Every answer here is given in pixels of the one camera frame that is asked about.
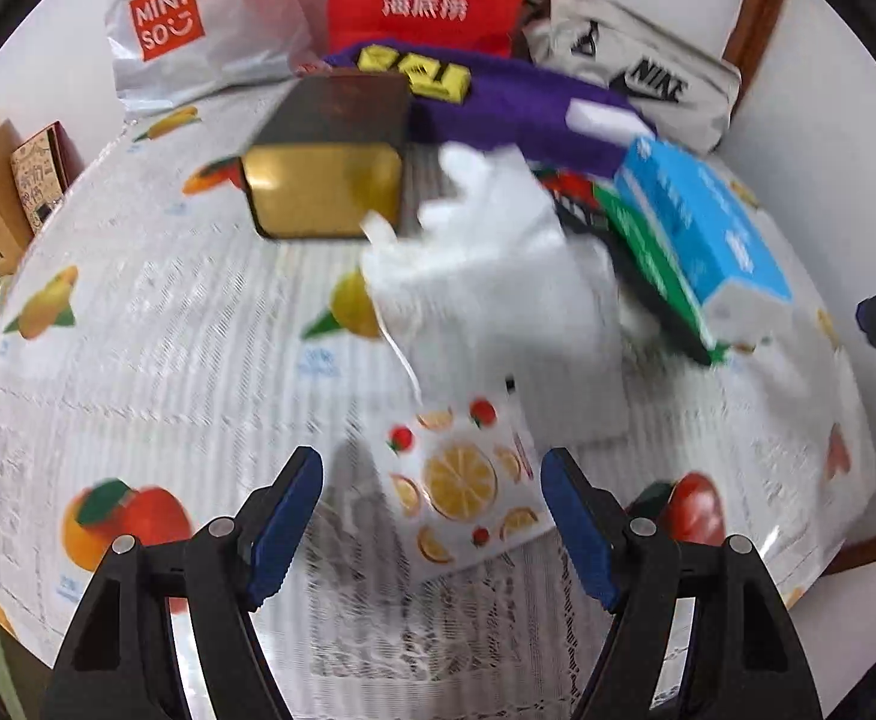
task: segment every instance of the purple cloth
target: purple cloth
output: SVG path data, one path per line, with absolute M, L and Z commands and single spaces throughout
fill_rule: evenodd
M 622 165 L 624 148 L 579 135 L 565 124 L 574 98 L 637 114 L 622 95 L 516 59 L 389 39 L 357 43 L 325 60 L 336 67 L 353 67 L 363 47 L 372 45 L 420 53 L 472 72 L 472 88 L 463 105 L 413 98 L 408 135 L 414 143 L 458 141 L 480 151 L 516 143 L 526 160 L 602 178 L 612 178 Z

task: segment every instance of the blue and white box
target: blue and white box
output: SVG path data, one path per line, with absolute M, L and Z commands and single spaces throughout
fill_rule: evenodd
M 638 138 L 614 177 L 674 254 L 718 341 L 758 343 L 791 322 L 791 290 L 724 181 L 670 143 Z

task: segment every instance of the miniso bag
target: miniso bag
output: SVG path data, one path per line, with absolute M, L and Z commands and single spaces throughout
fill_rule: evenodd
M 105 28 L 128 121 L 314 61 L 297 0 L 112 0 Z
M 728 62 L 613 0 L 545 0 L 532 18 L 536 65 L 625 95 L 662 138 L 707 153 L 728 130 L 742 87 Z

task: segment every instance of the fruit-printed tablecloth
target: fruit-printed tablecloth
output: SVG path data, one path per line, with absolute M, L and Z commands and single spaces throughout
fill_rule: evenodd
M 164 541 L 232 514 L 311 445 L 322 499 L 281 593 L 254 615 L 295 717 L 565 717 L 609 617 L 555 531 L 409 581 L 368 431 L 414 401 L 368 319 L 363 243 L 264 240 L 228 163 L 199 170 L 240 152 L 284 93 L 230 92 L 177 127 L 132 128 L 22 262 L 0 316 L 1 614 L 52 664 L 115 533 Z M 409 213 L 416 194 L 446 194 L 432 157 L 409 154 Z M 627 348 L 627 434 L 571 449 L 622 503 L 696 472 L 686 486 L 713 485 L 727 532 L 751 536 L 792 602 L 864 508 L 875 464 L 821 300 L 755 218 L 797 295 L 790 333 L 710 370 Z M 173 626 L 192 713 L 211 718 L 187 614 Z M 688 630 L 683 605 L 661 695 Z

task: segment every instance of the metal screw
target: metal screw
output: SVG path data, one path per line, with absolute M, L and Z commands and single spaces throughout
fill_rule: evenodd
M 732 536 L 732 538 L 728 539 L 728 546 L 739 555 L 747 555 L 751 552 L 751 539 L 745 536 Z
M 636 517 L 631 521 L 628 527 L 631 528 L 631 532 L 634 533 L 635 536 L 654 536 L 655 533 L 658 532 L 655 523 L 647 517 Z
M 119 536 L 112 541 L 112 550 L 115 554 L 124 555 L 134 546 L 134 536 L 128 536 L 125 533 L 124 536 Z
M 222 538 L 235 529 L 235 521 L 230 517 L 219 517 L 212 519 L 211 525 L 208 526 L 208 532 L 215 538 Z

